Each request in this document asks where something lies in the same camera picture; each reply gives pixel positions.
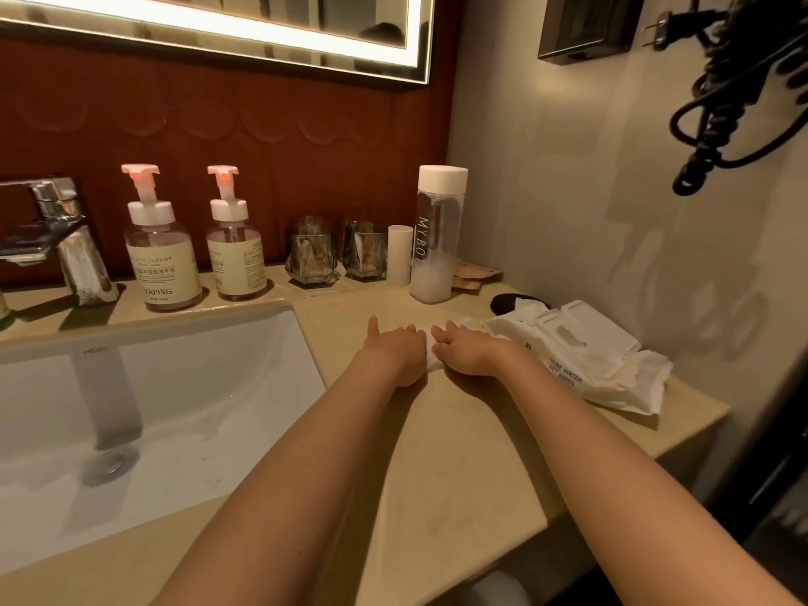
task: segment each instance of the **white bottle lid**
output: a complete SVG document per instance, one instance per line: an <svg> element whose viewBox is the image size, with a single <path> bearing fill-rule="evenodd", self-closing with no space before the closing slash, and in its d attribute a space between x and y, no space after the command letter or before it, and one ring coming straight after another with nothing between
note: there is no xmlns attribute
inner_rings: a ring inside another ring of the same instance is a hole
<svg viewBox="0 0 808 606"><path fill-rule="evenodd" d="M234 165L209 165L208 174L216 175L216 184L219 186L221 199L210 201L210 212L215 221L245 221L247 216L247 202L243 199L236 199L234 189L234 174L238 174L238 168Z"/></svg>
<svg viewBox="0 0 808 606"><path fill-rule="evenodd" d="M154 191L154 174L160 169L151 164L123 164L121 171L128 174L135 182L140 202L129 202L129 216L132 223L140 226L168 225L174 223L174 208L171 202L157 199Z"/></svg>
<svg viewBox="0 0 808 606"><path fill-rule="evenodd" d="M465 193L468 180L468 168L422 165L418 175L418 191L437 195L460 195Z"/></svg>

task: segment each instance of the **countertop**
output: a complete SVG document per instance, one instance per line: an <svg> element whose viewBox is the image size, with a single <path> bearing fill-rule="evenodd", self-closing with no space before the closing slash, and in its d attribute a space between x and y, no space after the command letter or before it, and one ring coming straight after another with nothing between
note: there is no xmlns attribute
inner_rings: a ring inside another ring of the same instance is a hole
<svg viewBox="0 0 808 606"><path fill-rule="evenodd" d="M247 306L291 306L326 386L364 340L371 314L383 330L431 325L447 318L492 316L490 298L514 292L485 285L441 305L412 299L385 283L341 279L305 290L270 266L276 285ZM213 289L211 274L203 285ZM153 319L196 318L238 310L215 291L180 314L151 313L132 281L110 308L71 309L66 290L6 294L21 319L0 333L0 346L96 328L131 327ZM672 377L660 417L598 408L649 455L659 458L714 427L727 405ZM0 603L146 606L223 499L203 502L0 577ZM375 438L336 555L316 603L416 606L437 597L546 529L565 512L530 432L495 381L438 371L399 391Z"/></svg>

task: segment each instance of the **red wall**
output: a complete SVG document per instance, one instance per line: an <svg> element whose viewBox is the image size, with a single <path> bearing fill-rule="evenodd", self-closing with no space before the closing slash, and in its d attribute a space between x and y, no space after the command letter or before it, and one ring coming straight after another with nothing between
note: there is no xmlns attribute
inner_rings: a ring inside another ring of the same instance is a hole
<svg viewBox="0 0 808 606"><path fill-rule="evenodd" d="M123 233L136 193L123 163L160 166L158 195L190 228L203 266L217 197L210 164L239 167L237 196L268 262L284 259L283 230L300 215L410 223L418 166L446 157L461 6L437 0L431 84L405 93L327 73L311 80L0 39L0 177L74 177L114 277L131 274ZM3 197L16 207L2 223L31 216L17 195ZM59 282L55 256L29 268L0 263L5 288Z"/></svg>

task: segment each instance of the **chrome faucet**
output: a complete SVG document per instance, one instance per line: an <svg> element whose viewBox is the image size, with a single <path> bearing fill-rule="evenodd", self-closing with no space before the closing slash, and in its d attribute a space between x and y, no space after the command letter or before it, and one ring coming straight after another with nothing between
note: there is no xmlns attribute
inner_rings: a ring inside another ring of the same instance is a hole
<svg viewBox="0 0 808 606"><path fill-rule="evenodd" d="M43 263L55 248L65 282L79 306L96 306L118 299L113 283L87 227L72 178L36 178L0 182L0 186L25 186L33 194L42 219L19 225L0 239L0 259L18 266Z"/></svg>

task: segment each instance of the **sink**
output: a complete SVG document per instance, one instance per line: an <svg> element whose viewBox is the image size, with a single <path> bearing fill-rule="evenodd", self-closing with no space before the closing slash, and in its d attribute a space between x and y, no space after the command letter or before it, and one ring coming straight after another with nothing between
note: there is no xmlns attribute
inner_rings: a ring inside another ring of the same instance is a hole
<svg viewBox="0 0 808 606"><path fill-rule="evenodd" d="M105 329L0 351L0 574L232 492L325 390L288 307Z"/></svg>

